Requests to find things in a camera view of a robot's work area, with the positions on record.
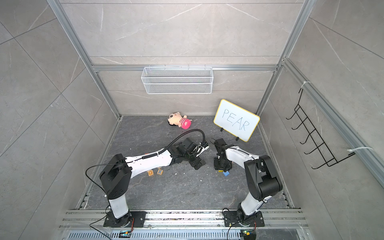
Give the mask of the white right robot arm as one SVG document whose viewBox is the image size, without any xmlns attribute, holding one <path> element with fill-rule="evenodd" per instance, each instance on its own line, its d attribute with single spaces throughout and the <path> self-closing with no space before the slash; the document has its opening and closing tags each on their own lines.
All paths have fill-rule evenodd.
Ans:
<svg viewBox="0 0 384 240">
<path fill-rule="evenodd" d="M 251 154 L 238 146 L 228 145 L 224 139 L 214 140 L 213 145 L 217 150 L 217 157 L 214 158 L 217 171 L 228 174 L 233 164 L 245 170 L 249 193 L 238 206 L 239 220 L 248 220 L 271 197 L 283 190 L 276 166 L 268 155 Z"/>
</svg>

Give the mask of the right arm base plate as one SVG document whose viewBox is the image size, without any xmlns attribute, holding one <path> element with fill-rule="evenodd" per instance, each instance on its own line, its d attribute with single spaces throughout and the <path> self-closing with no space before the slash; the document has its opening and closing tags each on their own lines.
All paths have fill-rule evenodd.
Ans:
<svg viewBox="0 0 384 240">
<path fill-rule="evenodd" d="M 264 217 L 261 211 L 251 216 L 241 214 L 239 211 L 222 211 L 226 227 L 264 227 Z"/>
</svg>

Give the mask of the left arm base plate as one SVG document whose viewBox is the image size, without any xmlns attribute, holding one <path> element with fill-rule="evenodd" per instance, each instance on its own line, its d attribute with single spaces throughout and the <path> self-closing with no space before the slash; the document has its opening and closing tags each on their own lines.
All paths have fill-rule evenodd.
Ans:
<svg viewBox="0 0 384 240">
<path fill-rule="evenodd" d="M 129 211 L 123 217 L 117 219 L 113 212 L 107 213 L 106 220 L 104 221 L 103 227 L 109 228 L 125 228 L 134 227 L 142 228 L 146 220 L 147 212 L 144 211 Z"/>
</svg>

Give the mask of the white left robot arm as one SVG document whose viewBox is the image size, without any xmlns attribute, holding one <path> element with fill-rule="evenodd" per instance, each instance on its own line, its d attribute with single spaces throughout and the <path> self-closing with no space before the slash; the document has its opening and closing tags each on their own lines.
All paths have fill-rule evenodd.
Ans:
<svg viewBox="0 0 384 240">
<path fill-rule="evenodd" d="M 186 138 L 178 145 L 172 145 L 151 154 L 135 157 L 115 155 L 100 174 L 101 184 L 114 218 L 120 219 L 129 213 L 127 190 L 133 177 L 183 161 L 189 162 L 195 170 L 198 170 L 205 164 L 200 154 L 208 148 L 207 141 L 196 144 L 191 138 Z"/>
</svg>

